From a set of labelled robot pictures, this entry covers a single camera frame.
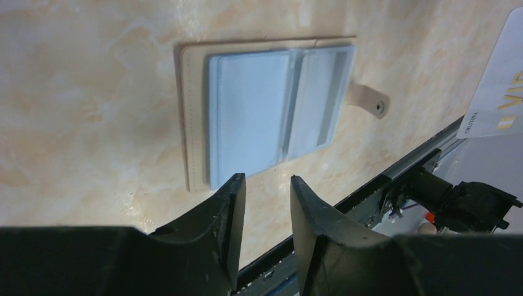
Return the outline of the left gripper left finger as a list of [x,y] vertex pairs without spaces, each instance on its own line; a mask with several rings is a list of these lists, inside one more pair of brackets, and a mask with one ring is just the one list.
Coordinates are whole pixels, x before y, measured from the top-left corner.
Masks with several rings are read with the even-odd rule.
[[229,295],[237,287],[245,175],[145,234],[123,226],[1,228],[2,295]]

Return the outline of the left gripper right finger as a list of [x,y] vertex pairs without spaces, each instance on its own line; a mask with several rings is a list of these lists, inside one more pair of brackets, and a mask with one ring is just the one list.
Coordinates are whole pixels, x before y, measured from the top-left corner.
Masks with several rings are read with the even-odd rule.
[[[401,259],[380,271],[402,278],[377,295],[521,295],[522,236],[436,234],[385,236],[381,248]],[[352,289],[348,295],[365,295]]]

